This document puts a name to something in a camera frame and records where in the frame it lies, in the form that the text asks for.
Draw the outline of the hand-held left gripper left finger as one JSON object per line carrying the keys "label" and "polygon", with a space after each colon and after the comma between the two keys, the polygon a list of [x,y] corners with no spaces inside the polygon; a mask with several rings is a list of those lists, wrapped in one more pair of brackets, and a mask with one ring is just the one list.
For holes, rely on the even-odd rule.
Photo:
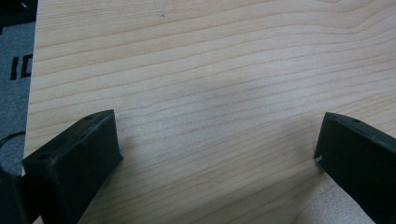
{"label": "hand-held left gripper left finger", "polygon": [[45,224],[77,224],[122,160],[112,109],[80,119],[23,159]]}

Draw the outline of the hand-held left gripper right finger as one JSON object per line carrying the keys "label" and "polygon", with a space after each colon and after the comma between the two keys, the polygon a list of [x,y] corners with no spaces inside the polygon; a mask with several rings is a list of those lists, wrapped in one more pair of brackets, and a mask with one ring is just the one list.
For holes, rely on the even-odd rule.
{"label": "hand-held left gripper right finger", "polygon": [[396,138],[327,112],[314,158],[373,222],[396,224]]}

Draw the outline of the grey floor mat with black print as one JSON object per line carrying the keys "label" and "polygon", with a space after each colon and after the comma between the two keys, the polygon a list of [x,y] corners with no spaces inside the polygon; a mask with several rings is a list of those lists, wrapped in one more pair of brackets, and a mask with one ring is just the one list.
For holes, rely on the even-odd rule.
{"label": "grey floor mat with black print", "polygon": [[0,29],[0,168],[21,175],[35,23]]}

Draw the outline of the black object with metal part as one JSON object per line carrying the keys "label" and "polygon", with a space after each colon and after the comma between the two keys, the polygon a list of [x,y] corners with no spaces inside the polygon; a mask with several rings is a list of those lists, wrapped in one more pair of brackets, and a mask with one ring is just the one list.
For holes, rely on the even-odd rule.
{"label": "black object with metal part", "polygon": [[0,27],[36,20],[38,0],[0,0]]}

